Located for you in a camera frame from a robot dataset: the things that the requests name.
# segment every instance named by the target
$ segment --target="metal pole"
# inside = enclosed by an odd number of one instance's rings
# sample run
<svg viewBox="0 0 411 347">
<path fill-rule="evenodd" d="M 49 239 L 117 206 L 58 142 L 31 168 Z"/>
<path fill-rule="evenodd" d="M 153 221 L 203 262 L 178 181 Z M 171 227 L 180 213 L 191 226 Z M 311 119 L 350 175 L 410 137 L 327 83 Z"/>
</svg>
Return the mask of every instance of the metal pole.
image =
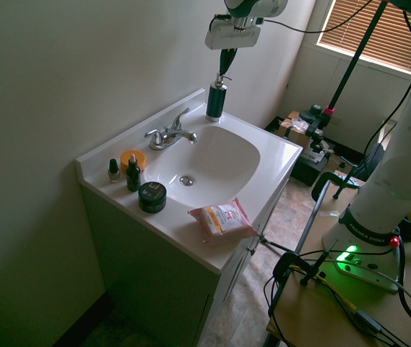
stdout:
<svg viewBox="0 0 411 347">
<path fill-rule="evenodd" d="M 385 7 L 386 7 L 387 4 L 388 4 L 387 1 L 382 1 L 380 3 L 380 6 L 378 6 L 377 12 L 373 16 L 372 21 L 371 21 L 369 27 L 367 28 L 367 31 L 365 32 L 364 37 L 363 37 L 362 41 L 360 42 L 359 47 L 356 50 L 356 53 L 355 53 L 355 55 L 353 56 L 353 58 L 350 62 L 350 65 L 347 68 L 347 71 L 343 75 L 342 81 L 340 82 L 340 84 L 337 88 L 337 91 L 334 94 L 334 97 L 330 101 L 329 108 L 331 110 L 334 109 L 335 104 L 337 103 L 337 100 L 340 97 L 340 94 L 342 94 L 343 88 L 347 84 L 348 79 L 350 78 L 350 75 L 351 75 L 353 69 L 356 66 L 356 63 L 358 62 L 358 59 L 359 59 L 360 55 L 364 51 L 365 45 L 369 41 L 369 38 L 371 37 L 372 32 L 373 32 L 373 30 L 375 29 L 375 27 L 378 23 L 378 20 L 380 19 L 382 13 L 384 13 L 384 10 L 385 10 Z"/>
</svg>

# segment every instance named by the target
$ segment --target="faucet handle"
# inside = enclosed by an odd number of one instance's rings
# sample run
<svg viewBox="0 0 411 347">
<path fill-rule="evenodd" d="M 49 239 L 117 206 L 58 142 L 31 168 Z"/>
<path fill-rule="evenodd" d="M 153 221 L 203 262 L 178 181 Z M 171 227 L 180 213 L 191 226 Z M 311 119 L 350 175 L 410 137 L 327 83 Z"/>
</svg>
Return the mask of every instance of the faucet handle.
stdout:
<svg viewBox="0 0 411 347">
<path fill-rule="evenodd" d="M 186 110 L 181 112 L 179 115 L 176 116 L 175 120 L 173 121 L 173 125 L 171 126 L 171 129 L 175 130 L 181 130 L 181 116 L 188 113 L 191 109 L 188 107 Z"/>
<path fill-rule="evenodd" d="M 156 145 L 160 145 L 162 143 L 162 134 L 157 129 L 147 132 L 144 134 L 144 137 L 148 137 L 149 135 L 152 135 L 152 139 L 150 140 L 151 143 Z"/>
</svg>

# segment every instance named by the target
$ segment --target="faucet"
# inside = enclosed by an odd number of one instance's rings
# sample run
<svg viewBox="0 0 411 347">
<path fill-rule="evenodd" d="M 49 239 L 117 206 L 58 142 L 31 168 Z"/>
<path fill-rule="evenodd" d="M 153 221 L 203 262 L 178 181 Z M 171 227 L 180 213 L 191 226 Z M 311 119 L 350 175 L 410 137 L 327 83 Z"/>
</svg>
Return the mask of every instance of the faucet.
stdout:
<svg viewBox="0 0 411 347">
<path fill-rule="evenodd" d="M 197 135 L 189 130 L 182 130 L 181 128 L 181 117 L 189 111 L 190 109 L 187 108 L 177 115 L 171 127 L 163 127 L 165 130 L 164 132 L 160 132 L 157 129 L 147 132 L 144 137 L 152 135 L 149 147 L 153 150 L 164 150 L 165 148 L 170 147 L 173 143 L 177 143 L 182 137 L 185 137 L 190 143 L 197 142 Z"/>
</svg>

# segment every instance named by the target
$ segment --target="jar lid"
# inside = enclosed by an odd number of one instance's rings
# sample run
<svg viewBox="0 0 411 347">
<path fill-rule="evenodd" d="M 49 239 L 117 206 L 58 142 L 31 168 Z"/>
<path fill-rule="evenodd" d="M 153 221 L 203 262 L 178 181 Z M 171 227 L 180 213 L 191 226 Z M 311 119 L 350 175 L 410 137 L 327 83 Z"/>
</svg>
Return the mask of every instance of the jar lid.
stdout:
<svg viewBox="0 0 411 347">
<path fill-rule="evenodd" d="M 128 162 L 132 154 L 136 156 L 138 166 L 141 169 L 141 172 L 143 172 L 146 169 L 146 155 L 140 150 L 127 150 L 126 152 L 123 152 L 120 155 L 121 172 L 126 173 L 126 170 L 128 168 Z"/>
<path fill-rule="evenodd" d="M 158 182 L 144 183 L 138 190 L 139 201 L 153 206 L 162 204 L 167 198 L 167 189 Z"/>
</svg>

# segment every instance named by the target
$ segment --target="bathroom vanity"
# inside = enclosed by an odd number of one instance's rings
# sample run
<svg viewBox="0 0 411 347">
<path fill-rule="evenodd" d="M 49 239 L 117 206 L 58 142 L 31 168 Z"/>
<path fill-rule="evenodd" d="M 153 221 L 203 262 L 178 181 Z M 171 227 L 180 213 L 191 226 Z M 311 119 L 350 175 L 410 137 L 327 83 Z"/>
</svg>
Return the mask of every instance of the bathroom vanity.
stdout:
<svg viewBox="0 0 411 347">
<path fill-rule="evenodd" d="M 302 148 L 224 113 L 205 119 L 199 90 L 76 160 L 105 287 L 113 302 L 166 346 L 195 347 L 233 290 L 258 237 L 209 247 L 189 210 L 238 197 L 262 233 Z M 180 139 L 152 150 L 144 134 L 172 124 L 185 108 Z M 146 155 L 142 183 L 167 189 L 165 208 L 149 214 L 137 192 L 108 178 L 111 158 L 126 150 Z M 186 187 L 180 178 L 194 178 Z"/>
</svg>

